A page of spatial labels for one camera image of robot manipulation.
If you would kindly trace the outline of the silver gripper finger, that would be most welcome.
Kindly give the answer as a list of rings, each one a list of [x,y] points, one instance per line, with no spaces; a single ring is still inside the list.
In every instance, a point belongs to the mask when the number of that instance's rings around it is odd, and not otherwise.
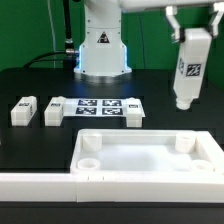
[[[176,19],[177,7],[167,6],[165,8],[165,16],[168,24],[172,28],[171,38],[174,42],[183,43],[185,41],[185,29],[182,28]]]
[[[210,7],[209,14],[211,15],[208,32],[213,38],[216,38],[219,34],[219,23],[224,16],[224,2],[214,3]]]

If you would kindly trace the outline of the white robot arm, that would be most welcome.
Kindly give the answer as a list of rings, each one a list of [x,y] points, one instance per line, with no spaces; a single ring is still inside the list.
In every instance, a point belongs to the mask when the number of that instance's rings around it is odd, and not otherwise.
[[[218,35],[218,24],[224,13],[224,0],[84,0],[85,40],[79,47],[79,61],[74,68],[77,79],[111,83],[128,77],[127,48],[121,40],[121,13],[164,9],[173,29],[173,40],[183,42],[185,31],[175,15],[178,7],[212,6],[216,14],[211,34]]]

